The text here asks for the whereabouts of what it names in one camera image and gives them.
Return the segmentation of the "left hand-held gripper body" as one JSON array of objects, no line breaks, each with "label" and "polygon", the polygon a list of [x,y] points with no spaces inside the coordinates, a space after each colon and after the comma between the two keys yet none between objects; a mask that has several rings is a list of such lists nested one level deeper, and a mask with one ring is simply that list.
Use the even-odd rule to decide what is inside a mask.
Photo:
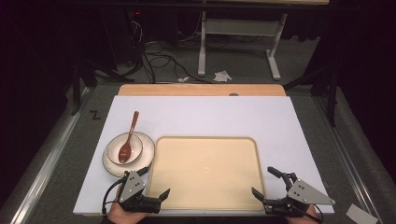
[{"label": "left hand-held gripper body", "polygon": [[126,212],[158,214],[161,210],[161,201],[143,194],[146,185],[142,176],[136,172],[129,172],[122,182],[118,204]]}]

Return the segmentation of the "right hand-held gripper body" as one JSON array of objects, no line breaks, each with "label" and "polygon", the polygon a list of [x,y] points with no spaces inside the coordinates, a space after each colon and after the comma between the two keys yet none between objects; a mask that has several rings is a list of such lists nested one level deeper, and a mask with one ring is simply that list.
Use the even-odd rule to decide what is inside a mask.
[{"label": "right hand-held gripper body", "polygon": [[263,198],[264,211],[267,215],[282,217],[303,217],[307,215],[310,205],[334,205],[335,200],[310,186],[295,173],[273,173],[285,183],[286,196],[280,200]]}]

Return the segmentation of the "person's right hand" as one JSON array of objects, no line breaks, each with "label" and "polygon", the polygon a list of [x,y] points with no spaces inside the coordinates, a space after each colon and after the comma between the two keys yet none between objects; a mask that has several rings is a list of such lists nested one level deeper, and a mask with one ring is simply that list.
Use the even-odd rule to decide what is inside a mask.
[{"label": "person's right hand", "polygon": [[309,208],[306,210],[306,213],[307,216],[287,217],[286,220],[288,224],[319,224],[318,215],[313,205],[309,206]]}]

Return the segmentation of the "person's left hand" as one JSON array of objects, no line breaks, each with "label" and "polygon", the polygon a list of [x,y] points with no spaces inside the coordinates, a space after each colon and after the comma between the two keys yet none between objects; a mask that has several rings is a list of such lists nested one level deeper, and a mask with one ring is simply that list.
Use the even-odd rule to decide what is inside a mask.
[{"label": "person's left hand", "polygon": [[106,224],[138,224],[148,213],[126,212],[118,203],[113,203],[106,215]]}]

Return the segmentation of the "large white plate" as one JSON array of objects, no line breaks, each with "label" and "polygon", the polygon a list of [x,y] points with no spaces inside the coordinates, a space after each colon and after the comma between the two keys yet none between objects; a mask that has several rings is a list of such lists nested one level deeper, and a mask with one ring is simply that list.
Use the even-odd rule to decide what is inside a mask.
[{"label": "large white plate", "polygon": [[150,166],[155,155],[155,144],[152,141],[152,139],[145,133],[135,132],[134,134],[137,135],[142,140],[143,143],[142,153],[136,161],[133,161],[128,164],[123,163],[122,165],[116,164],[108,158],[107,150],[105,147],[102,157],[102,163],[105,169],[110,174],[117,177],[122,177],[125,171],[131,171],[131,170],[137,171],[143,167]]}]

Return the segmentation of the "brown wooden spoon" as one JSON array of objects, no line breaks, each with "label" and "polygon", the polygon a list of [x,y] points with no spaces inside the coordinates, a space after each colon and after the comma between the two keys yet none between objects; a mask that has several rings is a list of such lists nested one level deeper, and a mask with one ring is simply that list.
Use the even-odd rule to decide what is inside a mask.
[{"label": "brown wooden spoon", "polygon": [[132,124],[131,124],[130,130],[128,132],[126,142],[121,146],[120,151],[119,151],[119,162],[120,163],[127,162],[129,160],[129,158],[131,157],[132,150],[131,150],[130,142],[131,142],[131,137],[133,135],[134,128],[136,126],[138,117],[139,117],[139,112],[135,111],[133,118],[132,118]]}]

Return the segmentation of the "small white bowl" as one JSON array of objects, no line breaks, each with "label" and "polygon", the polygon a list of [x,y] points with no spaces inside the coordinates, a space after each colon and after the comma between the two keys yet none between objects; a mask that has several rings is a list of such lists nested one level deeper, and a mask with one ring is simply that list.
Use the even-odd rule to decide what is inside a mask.
[{"label": "small white bowl", "polygon": [[[119,160],[119,153],[121,147],[126,143],[127,139],[128,139],[128,133],[122,133],[116,136],[115,138],[113,138],[107,144],[106,146],[107,156],[112,162],[122,165],[122,162],[120,162]],[[142,140],[135,134],[131,136],[130,145],[131,145],[131,155],[130,158],[125,162],[125,164],[136,161],[140,157],[143,150]]]}]

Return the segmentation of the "beige plastic tray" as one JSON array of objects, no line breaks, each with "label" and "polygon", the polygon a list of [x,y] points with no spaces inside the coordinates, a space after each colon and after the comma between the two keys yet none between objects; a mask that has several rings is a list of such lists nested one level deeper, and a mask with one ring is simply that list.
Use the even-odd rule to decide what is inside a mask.
[{"label": "beige plastic tray", "polygon": [[167,136],[157,141],[147,195],[169,190],[164,210],[260,211],[252,189],[264,191],[252,138]]}]

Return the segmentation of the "flat white paper sheet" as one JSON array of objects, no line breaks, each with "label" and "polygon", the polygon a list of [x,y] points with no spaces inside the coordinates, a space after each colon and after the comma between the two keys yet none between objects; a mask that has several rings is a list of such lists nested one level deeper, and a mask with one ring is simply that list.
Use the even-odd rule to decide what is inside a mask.
[{"label": "flat white paper sheet", "polygon": [[376,217],[360,209],[355,204],[350,205],[346,212],[346,215],[356,224],[376,224],[378,221]]}]

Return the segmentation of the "white table cover sheet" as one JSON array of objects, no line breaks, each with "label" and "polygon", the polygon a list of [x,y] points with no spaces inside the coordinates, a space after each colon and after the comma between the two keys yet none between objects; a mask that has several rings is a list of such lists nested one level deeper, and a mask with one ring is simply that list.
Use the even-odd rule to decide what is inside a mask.
[{"label": "white table cover sheet", "polygon": [[[167,136],[250,137],[256,142],[262,167],[264,194],[269,199],[286,196],[284,182],[269,174],[268,166],[295,173],[319,191],[325,190],[304,137],[292,101],[287,96],[117,96],[109,109],[92,162],[74,211],[79,215],[101,213],[103,199],[113,199],[111,185],[120,177],[102,163],[107,144],[128,133],[135,111],[136,129],[155,144]],[[258,215],[260,211],[164,210],[171,215]]]}]

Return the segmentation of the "black stand legs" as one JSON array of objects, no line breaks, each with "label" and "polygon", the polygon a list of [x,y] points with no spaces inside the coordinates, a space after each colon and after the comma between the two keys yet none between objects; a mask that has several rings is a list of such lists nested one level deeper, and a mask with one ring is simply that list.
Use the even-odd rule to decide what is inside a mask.
[{"label": "black stand legs", "polygon": [[82,107],[81,101],[81,91],[80,91],[80,81],[83,80],[86,87],[96,87],[97,81],[94,75],[87,75],[85,72],[81,72],[81,69],[90,69],[92,71],[99,70],[100,72],[105,73],[106,75],[116,79],[117,81],[125,82],[125,83],[133,83],[133,79],[129,79],[127,77],[123,77],[117,72],[107,69],[92,60],[85,58],[75,59],[75,64],[73,66],[72,73],[72,92],[73,92],[73,110],[72,116],[75,116],[79,109]]},{"label": "black stand legs", "polygon": [[327,119],[330,124],[335,126],[335,106],[337,79],[339,77],[339,69],[333,66],[325,66],[313,72],[296,78],[293,81],[283,86],[285,91],[288,91],[298,85],[304,85],[307,82],[312,83],[310,92],[313,96],[327,95]]}]

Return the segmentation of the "large crumpled white paper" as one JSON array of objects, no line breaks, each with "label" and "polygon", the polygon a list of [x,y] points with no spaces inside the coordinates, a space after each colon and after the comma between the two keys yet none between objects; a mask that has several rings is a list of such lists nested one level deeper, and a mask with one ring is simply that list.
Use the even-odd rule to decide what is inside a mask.
[{"label": "large crumpled white paper", "polygon": [[226,71],[217,72],[215,74],[214,81],[227,82],[228,80],[232,80],[232,78]]}]

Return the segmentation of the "black equipment box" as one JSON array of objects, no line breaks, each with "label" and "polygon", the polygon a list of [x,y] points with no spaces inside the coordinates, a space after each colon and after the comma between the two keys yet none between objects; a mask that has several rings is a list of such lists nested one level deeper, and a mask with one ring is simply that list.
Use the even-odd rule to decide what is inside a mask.
[{"label": "black equipment box", "polygon": [[135,63],[151,40],[177,43],[177,13],[147,8],[111,8],[101,11],[112,57],[118,65]]}]

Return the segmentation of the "metal floor rail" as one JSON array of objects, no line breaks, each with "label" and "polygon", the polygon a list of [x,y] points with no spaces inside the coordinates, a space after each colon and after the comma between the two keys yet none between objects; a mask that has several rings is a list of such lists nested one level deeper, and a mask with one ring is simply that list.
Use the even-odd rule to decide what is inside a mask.
[{"label": "metal floor rail", "polygon": [[336,127],[333,126],[330,120],[327,117],[327,108],[325,103],[320,97],[313,98],[315,105],[317,106],[320,115],[326,122],[328,130],[332,136],[332,140],[336,145],[336,154],[339,157],[339,161],[342,164],[342,167],[346,173],[349,183],[353,188],[354,194],[357,197],[361,209],[370,214],[373,217],[377,218],[377,224],[383,224],[383,220],[381,216],[378,214],[377,209],[375,208],[375,204],[372,200],[372,197],[367,189],[364,181],[362,180],[356,166],[353,163],[353,160],[349,156],[347,152],[347,148],[342,141],[340,133],[337,131]]},{"label": "metal floor rail", "polygon": [[64,147],[79,120],[78,110],[92,94],[92,88],[85,87],[79,90],[79,105],[75,105],[73,100],[67,103],[66,110],[49,132],[49,136],[8,198],[7,206],[11,220],[6,224],[25,224],[50,182]]}]

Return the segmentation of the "white metal desk frame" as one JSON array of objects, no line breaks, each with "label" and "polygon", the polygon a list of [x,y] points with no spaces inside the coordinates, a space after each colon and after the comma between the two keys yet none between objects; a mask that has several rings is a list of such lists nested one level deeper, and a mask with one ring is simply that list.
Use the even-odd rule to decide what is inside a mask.
[{"label": "white metal desk frame", "polygon": [[[327,6],[330,0],[200,0],[204,4],[247,4],[249,7],[254,5],[273,6],[273,7],[319,7]],[[280,80],[281,76],[276,64],[276,49],[283,33],[283,29],[289,13],[282,12],[277,20],[245,20],[245,19],[214,19],[206,16],[206,11],[200,13],[201,19],[201,40],[198,59],[198,76],[205,75],[206,63],[206,36],[207,35],[242,35],[242,36],[261,36],[272,37],[273,44],[270,49],[265,51],[265,57],[270,67],[271,75],[274,80]]]}]

